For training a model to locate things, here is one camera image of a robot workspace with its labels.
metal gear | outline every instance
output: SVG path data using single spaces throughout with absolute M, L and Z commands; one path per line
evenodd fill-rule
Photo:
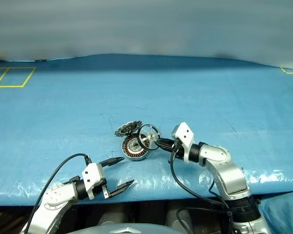
M 140 120 L 135 120 L 135 121 L 130 121 L 128 123 L 125 123 L 116 130 L 115 136 L 117 137 L 128 136 L 131 133 L 137 131 L 141 127 L 141 125 L 142 125 L 142 121 Z
M 147 154 L 147 150 L 144 149 L 138 141 L 137 133 L 133 133 L 123 140 L 122 150 L 123 153 L 131 160 L 141 160 Z

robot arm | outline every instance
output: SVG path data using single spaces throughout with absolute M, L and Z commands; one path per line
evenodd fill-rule
M 79 200 L 94 196 L 101 191 L 105 198 L 111 198 L 126 190 L 134 180 L 125 182 L 110 192 L 106 187 L 106 178 L 103 171 L 104 166 L 111 166 L 120 161 L 123 157 L 110 158 L 100 163 L 89 163 L 84 169 L 80 179 L 79 176 L 71 178 L 64 184 L 59 184 L 48 189 L 43 197 L 40 207 L 36 210 L 30 223 L 29 234 L 54 234 L 59 228 L 61 219 L 65 212 Z
M 185 122 L 175 127 L 172 137 L 182 143 L 177 158 L 183 159 L 186 163 L 197 162 L 212 174 L 220 196 L 232 211 L 233 233 L 271 234 L 241 169 L 232 162 L 227 149 L 203 142 L 195 144 L 194 134 Z M 156 144 L 171 152 L 174 141 L 161 138 L 156 140 Z

white wall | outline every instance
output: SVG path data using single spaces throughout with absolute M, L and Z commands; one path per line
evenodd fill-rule
M 101 53 L 293 68 L 293 0 L 0 0 L 0 59 Z

copper coil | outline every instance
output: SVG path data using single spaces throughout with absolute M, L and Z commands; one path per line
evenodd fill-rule
M 138 134 L 133 133 L 123 141 L 123 152 L 128 157 L 141 157 L 147 153 L 147 150 L 142 148 L 138 141 Z

